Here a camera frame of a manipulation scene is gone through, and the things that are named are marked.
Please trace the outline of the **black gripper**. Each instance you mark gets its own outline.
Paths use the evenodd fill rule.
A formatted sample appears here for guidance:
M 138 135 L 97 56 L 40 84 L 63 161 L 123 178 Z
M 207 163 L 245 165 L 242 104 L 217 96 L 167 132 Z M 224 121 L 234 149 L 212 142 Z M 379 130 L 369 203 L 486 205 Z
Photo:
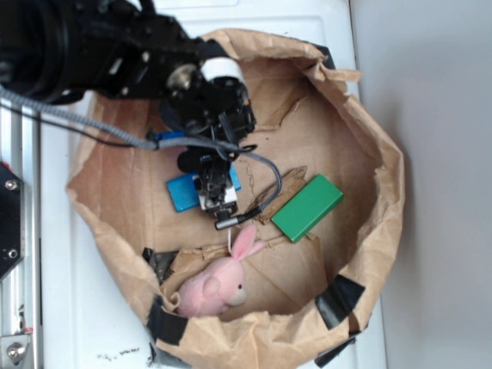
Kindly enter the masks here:
M 218 185 L 230 174 L 231 163 L 218 153 L 206 148 L 188 148 L 178 156 L 178 168 L 188 174 L 197 174 L 208 183 Z

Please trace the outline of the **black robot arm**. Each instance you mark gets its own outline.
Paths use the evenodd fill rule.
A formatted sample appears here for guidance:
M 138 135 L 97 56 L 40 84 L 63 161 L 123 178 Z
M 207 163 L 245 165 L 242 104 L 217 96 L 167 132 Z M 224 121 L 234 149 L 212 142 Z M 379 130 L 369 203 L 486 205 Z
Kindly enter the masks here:
M 155 100 L 171 130 L 233 145 L 255 126 L 237 62 L 151 1 L 3 1 L 1 85 L 53 105 Z

